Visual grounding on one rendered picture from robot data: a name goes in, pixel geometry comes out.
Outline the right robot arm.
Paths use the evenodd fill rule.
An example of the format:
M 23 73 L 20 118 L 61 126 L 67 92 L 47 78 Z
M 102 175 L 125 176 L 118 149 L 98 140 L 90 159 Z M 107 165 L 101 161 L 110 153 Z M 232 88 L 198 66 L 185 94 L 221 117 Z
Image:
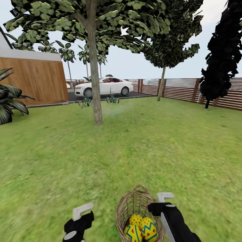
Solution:
M 160 216 L 170 242 L 201 242 L 201 239 L 192 233 L 185 224 L 182 213 L 176 205 L 165 202 L 165 199 L 173 199 L 171 192 L 157 193 L 158 203 L 148 204 L 148 212 L 153 217 Z

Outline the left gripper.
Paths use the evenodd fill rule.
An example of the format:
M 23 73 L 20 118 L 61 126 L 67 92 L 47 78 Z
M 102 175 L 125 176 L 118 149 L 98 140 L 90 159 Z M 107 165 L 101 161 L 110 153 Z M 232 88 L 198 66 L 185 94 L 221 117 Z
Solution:
M 76 225 L 82 226 L 85 231 L 86 229 L 92 226 L 93 220 L 94 220 L 93 211 L 81 216 L 79 220 L 74 221 L 73 219 L 71 219 L 65 224 L 65 232 L 67 233 L 72 227 Z

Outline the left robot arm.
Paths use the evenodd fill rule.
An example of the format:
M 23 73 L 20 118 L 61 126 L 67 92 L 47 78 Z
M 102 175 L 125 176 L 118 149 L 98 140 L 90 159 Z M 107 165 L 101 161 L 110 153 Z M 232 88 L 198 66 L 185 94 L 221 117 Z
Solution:
M 84 231 L 92 226 L 94 220 L 93 211 L 83 216 L 80 214 L 93 208 L 93 203 L 74 208 L 73 219 L 65 224 L 66 235 L 63 242 L 85 242 L 83 239 Z

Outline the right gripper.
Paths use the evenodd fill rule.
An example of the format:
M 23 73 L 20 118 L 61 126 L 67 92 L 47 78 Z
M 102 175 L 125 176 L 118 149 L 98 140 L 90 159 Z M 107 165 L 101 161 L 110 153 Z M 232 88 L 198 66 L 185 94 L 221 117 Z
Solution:
M 150 203 L 148 204 L 148 212 L 151 213 L 153 217 L 161 216 L 160 215 L 160 208 L 164 204 L 171 204 L 170 202 L 165 203 Z

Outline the wicker basket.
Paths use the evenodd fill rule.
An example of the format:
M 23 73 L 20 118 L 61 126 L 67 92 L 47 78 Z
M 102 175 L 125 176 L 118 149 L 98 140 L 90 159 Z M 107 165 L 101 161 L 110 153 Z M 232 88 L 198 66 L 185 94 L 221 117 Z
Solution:
M 136 190 L 137 188 L 141 187 L 144 191 L 140 191 L 140 190 Z M 130 242 L 129 239 L 124 236 L 124 229 L 125 227 L 129 224 L 129 219 L 130 217 L 125 219 L 125 216 L 129 213 L 129 210 L 124 207 L 125 203 L 128 204 L 129 203 L 129 197 L 132 196 L 132 212 L 135 211 L 135 194 L 139 194 L 139 203 L 143 202 L 142 196 L 144 196 L 146 198 L 146 202 L 144 204 L 141 205 L 142 208 L 144 208 L 144 212 L 147 213 L 148 210 L 148 204 L 149 201 L 152 201 L 153 203 L 158 203 L 157 200 L 155 200 L 153 198 L 153 196 L 151 196 L 148 193 L 147 188 L 145 188 L 143 185 L 137 185 L 133 191 L 127 192 L 126 194 L 123 195 L 123 197 L 121 198 L 119 205 L 117 206 L 117 214 L 116 214 L 116 225 L 117 225 L 117 230 L 118 233 L 120 234 L 121 237 L 121 242 Z M 126 210 L 126 211 L 125 211 Z M 125 211 L 125 212 L 124 212 Z M 164 228 L 163 223 L 161 223 L 161 217 L 160 216 L 156 216 L 156 218 L 154 219 L 155 221 L 155 226 L 156 229 L 159 228 L 158 232 L 157 232 L 157 242 L 163 242 L 164 241 L 164 236 L 166 234 L 166 230 Z M 158 223 L 161 223 L 160 227 Z

